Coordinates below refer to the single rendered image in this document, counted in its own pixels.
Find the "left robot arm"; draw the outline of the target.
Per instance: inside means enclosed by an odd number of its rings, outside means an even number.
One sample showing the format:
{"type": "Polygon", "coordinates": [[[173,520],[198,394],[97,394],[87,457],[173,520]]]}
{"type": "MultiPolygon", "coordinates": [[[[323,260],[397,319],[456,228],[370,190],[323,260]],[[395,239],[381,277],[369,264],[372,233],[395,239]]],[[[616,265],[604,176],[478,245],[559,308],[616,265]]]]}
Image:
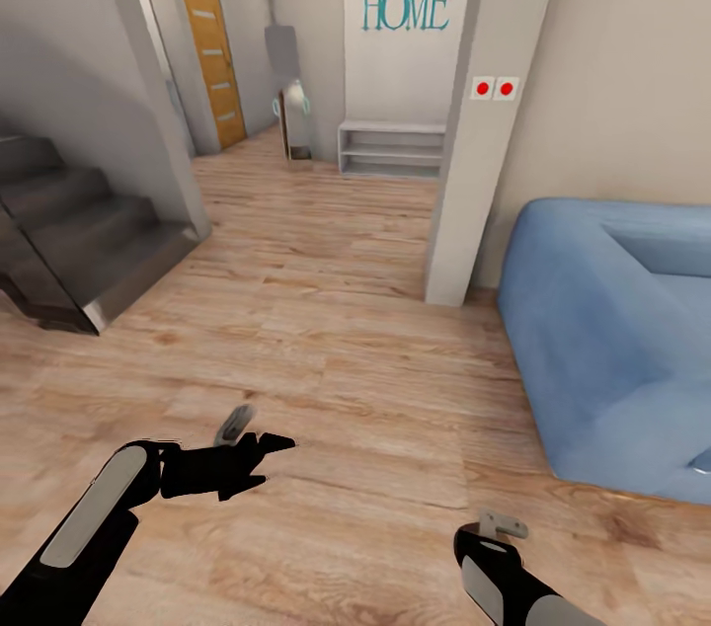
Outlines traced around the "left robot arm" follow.
{"type": "Polygon", "coordinates": [[[266,482],[250,475],[268,453],[293,438],[254,433],[250,405],[235,407],[212,447],[137,440],[119,449],[84,496],[0,596],[0,626],[81,626],[139,521],[129,509],[178,495],[218,492],[221,501],[266,482]]]}

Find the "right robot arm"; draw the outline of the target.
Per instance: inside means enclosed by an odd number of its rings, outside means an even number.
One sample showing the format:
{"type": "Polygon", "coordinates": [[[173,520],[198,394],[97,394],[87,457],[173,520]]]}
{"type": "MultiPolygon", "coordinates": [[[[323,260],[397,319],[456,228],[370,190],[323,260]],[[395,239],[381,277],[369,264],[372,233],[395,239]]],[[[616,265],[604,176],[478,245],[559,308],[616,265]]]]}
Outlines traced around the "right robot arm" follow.
{"type": "Polygon", "coordinates": [[[517,550],[496,533],[526,539],[517,518],[480,509],[479,534],[457,530],[456,558],[466,592],[495,626],[609,626],[527,572],[517,550]]]}

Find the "pillar candle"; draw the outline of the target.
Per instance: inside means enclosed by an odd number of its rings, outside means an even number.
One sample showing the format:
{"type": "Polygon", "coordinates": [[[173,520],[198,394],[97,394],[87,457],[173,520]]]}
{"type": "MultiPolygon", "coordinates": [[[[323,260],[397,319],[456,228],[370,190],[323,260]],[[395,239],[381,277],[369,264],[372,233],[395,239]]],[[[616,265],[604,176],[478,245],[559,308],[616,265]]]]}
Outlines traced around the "pillar candle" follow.
{"type": "MultiPolygon", "coordinates": [[[[459,530],[465,530],[465,532],[470,532],[471,534],[479,534],[480,522],[465,524],[464,526],[461,526],[459,530]]],[[[509,537],[502,532],[496,533],[497,541],[503,542],[503,544],[511,544],[508,538],[509,537]]]]}

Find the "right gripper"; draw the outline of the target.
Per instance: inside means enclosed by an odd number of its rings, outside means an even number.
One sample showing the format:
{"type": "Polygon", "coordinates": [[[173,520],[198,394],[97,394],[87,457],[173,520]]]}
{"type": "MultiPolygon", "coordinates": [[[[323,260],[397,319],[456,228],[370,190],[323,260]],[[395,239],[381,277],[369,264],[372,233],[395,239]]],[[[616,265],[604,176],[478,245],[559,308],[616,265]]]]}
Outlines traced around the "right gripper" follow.
{"type": "MultiPolygon", "coordinates": [[[[478,534],[471,534],[470,532],[465,532],[465,530],[457,530],[455,541],[457,564],[461,565],[463,563],[464,557],[467,554],[471,554],[474,547],[476,547],[476,545],[479,545],[480,539],[484,539],[484,537],[479,536],[478,534]]],[[[508,560],[514,562],[515,564],[519,564],[519,556],[517,550],[514,548],[514,546],[511,546],[511,544],[503,544],[503,542],[494,541],[490,538],[484,539],[484,541],[488,541],[488,543],[494,543],[496,545],[500,545],[500,547],[504,547],[504,549],[508,551],[508,560]]]]}

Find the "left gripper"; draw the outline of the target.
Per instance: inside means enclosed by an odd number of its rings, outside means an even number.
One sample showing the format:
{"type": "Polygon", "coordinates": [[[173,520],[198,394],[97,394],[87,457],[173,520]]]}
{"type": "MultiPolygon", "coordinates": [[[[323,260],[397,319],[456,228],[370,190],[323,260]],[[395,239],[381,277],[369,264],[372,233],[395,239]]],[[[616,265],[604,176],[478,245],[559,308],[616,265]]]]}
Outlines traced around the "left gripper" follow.
{"type": "Polygon", "coordinates": [[[246,433],[236,446],[202,448],[205,471],[196,494],[218,492],[221,501],[266,482],[265,475],[250,475],[268,453],[295,446],[293,438],[264,433],[257,441],[246,433]]]}

